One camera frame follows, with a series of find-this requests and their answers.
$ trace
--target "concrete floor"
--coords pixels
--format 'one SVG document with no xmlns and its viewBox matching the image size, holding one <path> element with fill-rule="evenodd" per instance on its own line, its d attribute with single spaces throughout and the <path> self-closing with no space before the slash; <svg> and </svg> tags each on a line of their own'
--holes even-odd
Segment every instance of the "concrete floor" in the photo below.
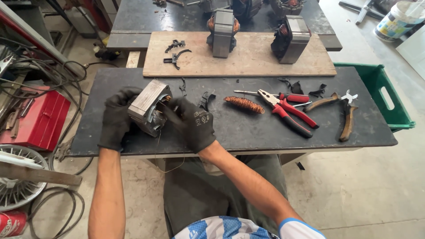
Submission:
<svg viewBox="0 0 425 239">
<path fill-rule="evenodd" d="M 425 237 L 425 81 L 398 55 L 392 44 L 373 34 L 377 21 L 366 17 L 357 27 L 356 13 L 338 6 L 338 0 L 322 0 L 320 5 L 343 45 L 341 52 L 330 52 L 334 62 L 380 64 L 396 88 L 400 99 L 416 121 L 416 128 L 395 133 L 399 144 L 386 148 L 364 148 L 350 152 L 314 153 L 282 167 L 289 201 L 301 217 L 330 239 L 423 239 Z M 97 61 L 92 40 L 78 37 L 69 59 L 80 63 Z M 125 60 L 117 64 L 125 66 Z M 96 70 L 88 70 L 82 82 L 90 90 Z M 75 132 L 73 126 L 69 137 Z M 74 173 L 87 159 L 67 158 L 56 164 L 58 171 Z M 83 218 L 65 237 L 87 238 L 88 209 L 96 179 L 96 159 L 82 174 L 78 189 L 86 204 Z M 125 238 L 167 238 L 162 189 L 164 175 L 140 160 L 122 160 L 127 224 Z M 53 237 L 71 210 L 68 196 L 54 198 L 34 218 L 42 238 Z"/>
</svg>

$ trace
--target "person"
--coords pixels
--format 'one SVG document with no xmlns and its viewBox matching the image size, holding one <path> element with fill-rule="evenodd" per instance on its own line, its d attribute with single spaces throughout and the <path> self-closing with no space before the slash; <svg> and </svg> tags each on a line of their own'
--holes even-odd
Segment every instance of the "person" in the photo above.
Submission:
<svg viewBox="0 0 425 239">
<path fill-rule="evenodd" d="M 141 91 L 124 88 L 105 102 L 88 219 L 90 239 L 124 238 L 121 140 L 130 130 L 128 106 Z M 171 171 L 165 174 L 164 210 L 170 238 L 325 238 L 289 204 L 277 155 L 232 156 L 216 140 L 213 114 L 186 98 L 172 99 L 163 113 L 188 148 L 224 173 L 208 175 L 199 158 L 186 158 L 184 163 L 166 161 L 166 169 Z"/>
</svg>

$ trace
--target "red screwdriver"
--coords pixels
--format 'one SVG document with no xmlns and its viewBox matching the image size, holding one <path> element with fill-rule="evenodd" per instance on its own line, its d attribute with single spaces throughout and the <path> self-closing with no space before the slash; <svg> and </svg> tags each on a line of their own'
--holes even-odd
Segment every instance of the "red screwdriver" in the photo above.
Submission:
<svg viewBox="0 0 425 239">
<path fill-rule="evenodd" d="M 257 92 L 252 92 L 252 91 L 235 90 L 233 92 L 244 93 L 244 94 L 257 94 Z M 310 100 L 310 97 L 306 94 L 293 94 L 293 93 L 280 92 L 279 94 L 271 94 L 271 95 L 276 96 L 280 100 L 286 99 L 287 101 L 292 101 L 292 102 L 307 103 Z"/>
</svg>

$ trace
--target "red can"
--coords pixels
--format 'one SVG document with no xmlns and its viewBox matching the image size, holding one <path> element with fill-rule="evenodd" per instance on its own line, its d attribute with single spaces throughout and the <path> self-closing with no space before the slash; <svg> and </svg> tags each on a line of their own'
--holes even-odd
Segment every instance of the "red can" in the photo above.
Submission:
<svg viewBox="0 0 425 239">
<path fill-rule="evenodd" d="M 0 238 L 18 236 L 25 228 L 27 215 L 22 211 L 0 212 Z"/>
</svg>

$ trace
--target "green plastic crate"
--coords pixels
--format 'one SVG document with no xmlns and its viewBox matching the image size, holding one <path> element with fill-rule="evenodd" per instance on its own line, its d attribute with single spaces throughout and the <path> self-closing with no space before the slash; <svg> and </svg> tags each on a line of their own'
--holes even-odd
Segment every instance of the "green plastic crate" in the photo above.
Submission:
<svg viewBox="0 0 425 239">
<path fill-rule="evenodd" d="M 360 78 L 362 78 L 363 83 L 365 83 L 372 99 L 375 101 L 392 132 L 415 127 L 416 123 L 410 119 L 390 79 L 388 79 L 387 74 L 385 74 L 384 65 L 353 63 L 334 63 L 334 65 L 353 66 L 356 68 Z M 394 104 L 394 108 L 391 110 L 381 91 L 382 87 L 385 87 Z"/>
</svg>

